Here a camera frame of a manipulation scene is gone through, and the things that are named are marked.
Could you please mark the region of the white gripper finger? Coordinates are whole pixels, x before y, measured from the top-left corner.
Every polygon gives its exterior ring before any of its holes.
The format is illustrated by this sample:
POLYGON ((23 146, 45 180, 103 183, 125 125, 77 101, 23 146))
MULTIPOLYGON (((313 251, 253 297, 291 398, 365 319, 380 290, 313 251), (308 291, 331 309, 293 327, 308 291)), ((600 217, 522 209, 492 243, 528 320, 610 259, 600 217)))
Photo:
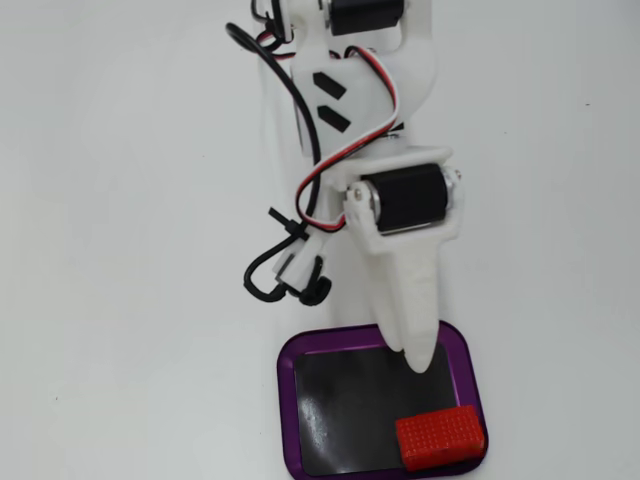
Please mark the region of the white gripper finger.
POLYGON ((452 170, 453 212, 438 226, 380 234, 362 201, 348 198, 344 204, 347 225, 366 264, 373 316, 388 347, 403 353, 417 373, 430 366, 438 338, 440 248, 460 230, 464 194, 459 173, 452 170))
POLYGON ((326 276, 332 281, 327 299, 329 325, 348 327, 375 324, 366 264, 348 226, 331 235, 325 257, 326 276))

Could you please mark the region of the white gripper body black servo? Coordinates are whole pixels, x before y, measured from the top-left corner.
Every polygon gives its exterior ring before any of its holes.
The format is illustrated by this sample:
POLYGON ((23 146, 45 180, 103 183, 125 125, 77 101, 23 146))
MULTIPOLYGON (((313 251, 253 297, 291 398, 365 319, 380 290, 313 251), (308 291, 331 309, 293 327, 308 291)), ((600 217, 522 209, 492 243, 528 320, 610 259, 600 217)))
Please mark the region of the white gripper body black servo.
POLYGON ((358 199, 380 234, 438 226, 453 212, 453 170, 449 147, 408 146, 398 153, 372 152, 344 160, 323 177, 343 198, 358 199))

